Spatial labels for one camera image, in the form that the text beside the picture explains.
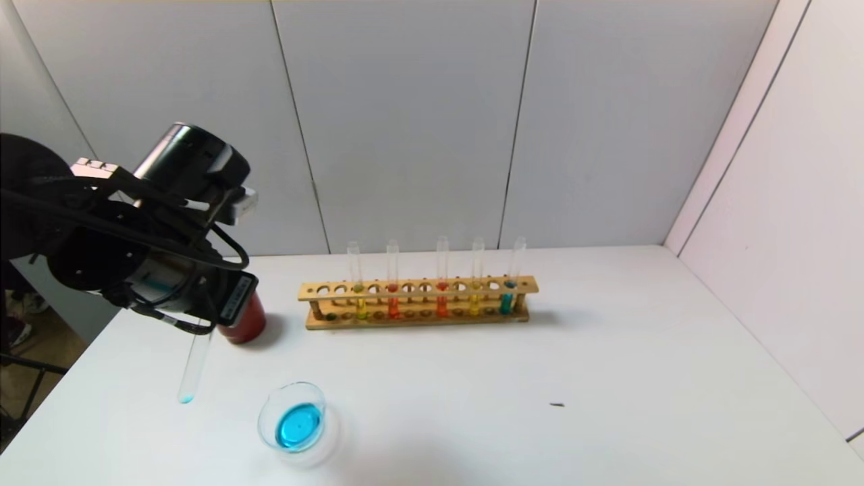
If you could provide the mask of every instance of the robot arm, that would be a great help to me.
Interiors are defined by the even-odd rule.
[[[243,187],[249,164],[229,144],[174,124],[130,173],[85,158],[70,169],[36,142],[0,137],[4,260],[44,254],[62,284],[193,334],[238,323],[257,278],[243,272],[248,255],[216,223],[236,224],[257,195]],[[110,199],[117,192],[132,203]],[[240,263],[219,256],[211,230]]]

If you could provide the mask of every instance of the yellow liquid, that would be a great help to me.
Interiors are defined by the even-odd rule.
[[[355,292],[362,292],[365,289],[362,282],[358,282],[354,284]],[[357,299],[357,318],[358,319],[366,319],[369,317],[369,313],[366,311],[366,299],[359,298]]]
[[[369,314],[366,312],[366,299],[359,298],[357,299],[357,318],[366,319],[367,317],[369,317]]]
[[[472,282],[471,288],[478,291],[482,286],[480,282]],[[468,315],[470,316],[479,316],[480,315],[480,296],[472,295],[468,296]]]

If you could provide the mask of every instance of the orange liquid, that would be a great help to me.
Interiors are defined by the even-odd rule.
[[[439,291],[445,291],[448,287],[447,282],[438,282]],[[438,309],[437,309],[438,317],[447,317],[447,298],[446,297],[438,297]]]
[[[395,292],[399,290],[399,286],[396,284],[387,285],[388,292]],[[388,298],[387,299],[387,315],[390,319],[401,319],[402,315],[399,314],[399,299],[397,298]]]

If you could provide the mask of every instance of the white wall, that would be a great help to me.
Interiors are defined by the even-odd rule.
[[[0,0],[0,131],[32,138],[67,163],[93,157],[10,0]],[[117,313],[106,300],[66,288],[44,259],[15,266],[81,336],[92,342]]]
[[[810,0],[779,0],[771,23],[759,44],[759,50],[753,57],[753,63],[741,83],[741,89],[708,154],[708,159],[666,237],[664,245],[675,254],[679,254],[684,248],[684,243],[696,227],[702,211],[708,206],[711,195],[732,162],[809,3]]]
[[[858,452],[861,459],[864,459],[864,436],[858,436],[850,445],[855,449],[855,452]]]
[[[334,252],[497,245],[533,6],[274,3]]]
[[[34,139],[67,163],[94,157],[11,0],[0,0],[0,131]]]
[[[229,228],[250,254],[327,252],[269,3],[15,5],[101,160],[132,169],[173,122],[199,125],[252,167],[260,204]]]
[[[539,0],[502,246],[662,243],[775,0]]]
[[[813,2],[681,254],[846,437],[864,427],[864,3]]]

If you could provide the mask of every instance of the red liquid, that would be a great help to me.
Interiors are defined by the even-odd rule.
[[[399,286],[396,284],[387,285],[388,292],[395,292],[399,290]],[[390,319],[401,319],[402,315],[399,314],[399,299],[397,298],[388,298],[387,299],[387,315]]]
[[[445,291],[448,288],[447,282],[438,282],[439,291]],[[438,317],[447,317],[447,298],[446,297],[438,297],[438,309],[437,309]]]
[[[261,299],[258,298],[258,292],[254,292],[249,299],[249,303],[246,305],[243,316],[240,317],[240,322],[230,328],[223,325],[216,327],[219,328],[219,332],[231,344],[243,344],[258,337],[261,331],[264,330],[266,323],[267,319],[264,316],[264,307],[261,305]]]

